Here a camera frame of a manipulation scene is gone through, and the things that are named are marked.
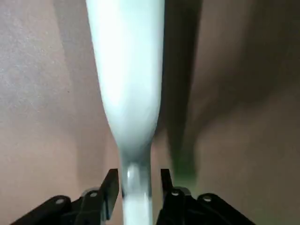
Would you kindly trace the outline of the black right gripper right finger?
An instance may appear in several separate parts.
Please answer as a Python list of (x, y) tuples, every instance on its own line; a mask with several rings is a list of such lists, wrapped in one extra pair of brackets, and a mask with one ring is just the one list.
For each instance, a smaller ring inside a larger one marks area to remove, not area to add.
[(161, 169), (163, 206), (157, 225), (253, 225), (254, 223), (212, 193), (191, 196), (186, 187), (173, 186), (169, 169)]

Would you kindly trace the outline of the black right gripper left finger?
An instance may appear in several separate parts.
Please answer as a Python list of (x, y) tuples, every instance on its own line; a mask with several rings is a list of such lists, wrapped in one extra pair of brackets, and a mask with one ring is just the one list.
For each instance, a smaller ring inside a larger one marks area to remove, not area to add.
[(56, 195), (18, 218), (14, 225), (104, 225), (112, 217), (119, 194), (118, 169), (110, 169), (100, 187), (72, 201)]

